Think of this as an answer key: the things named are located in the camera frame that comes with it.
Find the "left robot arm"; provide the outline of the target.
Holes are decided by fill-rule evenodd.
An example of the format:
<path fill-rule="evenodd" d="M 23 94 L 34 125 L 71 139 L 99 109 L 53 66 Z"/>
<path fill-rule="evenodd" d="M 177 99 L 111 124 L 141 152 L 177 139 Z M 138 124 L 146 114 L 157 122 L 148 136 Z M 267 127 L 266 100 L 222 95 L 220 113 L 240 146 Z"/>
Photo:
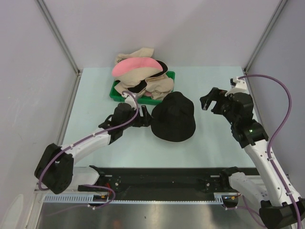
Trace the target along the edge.
<path fill-rule="evenodd" d="M 145 105 L 134 108 L 119 103 L 114 113 L 89 136 L 65 146 L 48 145 L 34 172 L 39 190 L 62 193 L 72 182 L 75 163 L 115 142 L 129 127 L 149 127 L 152 119 Z"/>

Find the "beige bucket hat pink lining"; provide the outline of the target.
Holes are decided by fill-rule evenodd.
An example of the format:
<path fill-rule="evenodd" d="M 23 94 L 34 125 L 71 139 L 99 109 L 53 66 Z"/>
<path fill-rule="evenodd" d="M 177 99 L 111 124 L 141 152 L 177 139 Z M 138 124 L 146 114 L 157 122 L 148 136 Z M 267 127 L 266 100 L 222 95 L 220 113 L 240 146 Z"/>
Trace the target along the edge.
<path fill-rule="evenodd" d="M 123 87 L 139 85 L 143 80 L 166 73 L 165 63 L 150 57 L 132 57 L 120 61 L 112 70 L 112 77 L 120 81 Z"/>

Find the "black bucket hat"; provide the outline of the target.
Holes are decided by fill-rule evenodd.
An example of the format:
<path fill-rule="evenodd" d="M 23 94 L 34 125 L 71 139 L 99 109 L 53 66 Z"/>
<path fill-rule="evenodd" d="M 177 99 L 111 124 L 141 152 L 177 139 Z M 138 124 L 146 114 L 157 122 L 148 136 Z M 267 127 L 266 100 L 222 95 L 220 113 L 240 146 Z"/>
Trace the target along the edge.
<path fill-rule="evenodd" d="M 152 110 L 152 133 L 165 141 L 182 142 L 196 130 L 194 104 L 181 92 L 172 92 Z"/>

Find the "beige logo bucket hat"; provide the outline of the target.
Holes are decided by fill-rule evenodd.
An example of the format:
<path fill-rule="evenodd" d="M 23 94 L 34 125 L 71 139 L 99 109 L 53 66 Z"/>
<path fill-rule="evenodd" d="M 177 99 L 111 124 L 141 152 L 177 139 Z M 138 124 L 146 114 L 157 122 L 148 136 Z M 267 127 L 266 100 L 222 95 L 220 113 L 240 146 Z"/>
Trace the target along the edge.
<path fill-rule="evenodd" d="M 141 58 L 141 57 L 152 57 L 154 53 L 153 48 L 141 48 L 137 51 L 134 51 L 130 54 L 120 53 L 115 57 L 114 65 L 117 65 L 119 62 L 128 59 L 128 58 Z"/>

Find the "beige hat black lining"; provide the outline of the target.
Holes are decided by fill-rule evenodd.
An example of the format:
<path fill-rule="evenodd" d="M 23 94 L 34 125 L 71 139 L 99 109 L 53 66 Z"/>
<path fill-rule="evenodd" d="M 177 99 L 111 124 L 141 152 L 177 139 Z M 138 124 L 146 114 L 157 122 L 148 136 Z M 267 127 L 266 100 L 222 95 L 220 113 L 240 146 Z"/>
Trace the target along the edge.
<path fill-rule="evenodd" d="M 162 61 L 157 60 L 157 62 L 161 65 L 163 70 L 160 73 L 154 74 L 154 75 L 140 81 L 140 83 L 137 86 L 127 88 L 128 91 L 138 94 L 147 87 L 149 82 L 160 80 L 164 75 L 166 75 L 166 73 L 168 72 L 168 66 Z"/>

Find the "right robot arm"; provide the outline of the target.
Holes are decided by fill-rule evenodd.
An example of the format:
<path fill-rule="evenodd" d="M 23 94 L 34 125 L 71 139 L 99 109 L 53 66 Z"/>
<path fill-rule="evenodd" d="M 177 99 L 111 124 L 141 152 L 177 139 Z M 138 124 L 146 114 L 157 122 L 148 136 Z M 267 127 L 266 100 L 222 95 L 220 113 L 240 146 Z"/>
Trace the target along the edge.
<path fill-rule="evenodd" d="M 298 219 L 303 220 L 305 200 L 289 182 L 275 154 L 267 151 L 268 135 L 253 118 L 251 95 L 242 92 L 227 95 L 226 92 L 212 88 L 208 95 L 200 98 L 201 107 L 207 110 L 211 102 L 216 102 L 212 112 L 229 122 L 234 139 L 251 158 L 265 187 L 255 184 L 236 167 L 221 173 L 220 187 L 241 193 L 258 211 L 268 229 L 281 229 L 297 223 Z"/>

